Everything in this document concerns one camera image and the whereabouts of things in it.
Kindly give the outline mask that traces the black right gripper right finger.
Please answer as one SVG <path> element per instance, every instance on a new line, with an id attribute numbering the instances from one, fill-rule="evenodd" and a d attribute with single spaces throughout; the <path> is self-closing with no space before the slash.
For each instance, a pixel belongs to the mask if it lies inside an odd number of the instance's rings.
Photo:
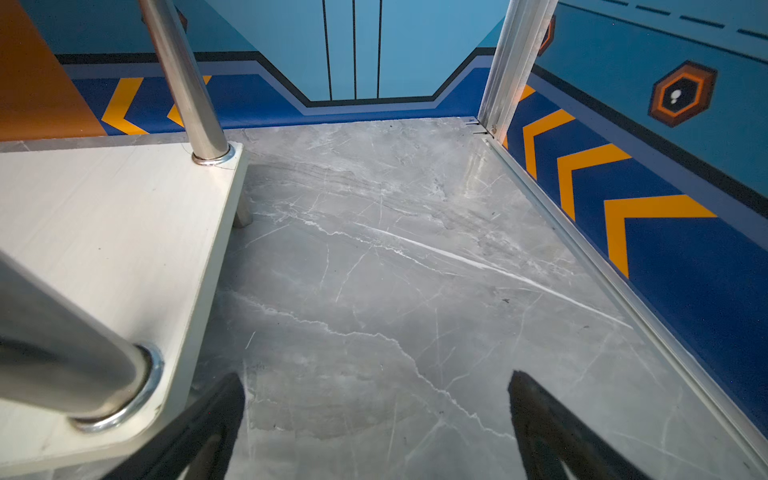
<path id="1" fill-rule="evenodd" d="M 529 374 L 508 385 L 510 415 L 529 479 L 646 479 Z"/>

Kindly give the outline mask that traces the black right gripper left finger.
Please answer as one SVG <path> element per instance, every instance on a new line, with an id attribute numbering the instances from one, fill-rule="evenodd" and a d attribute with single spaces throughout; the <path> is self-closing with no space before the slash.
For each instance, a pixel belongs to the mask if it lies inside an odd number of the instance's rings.
<path id="1" fill-rule="evenodd" d="M 240 377 L 230 372 L 106 479 L 222 479 L 226 476 L 245 406 Z"/>

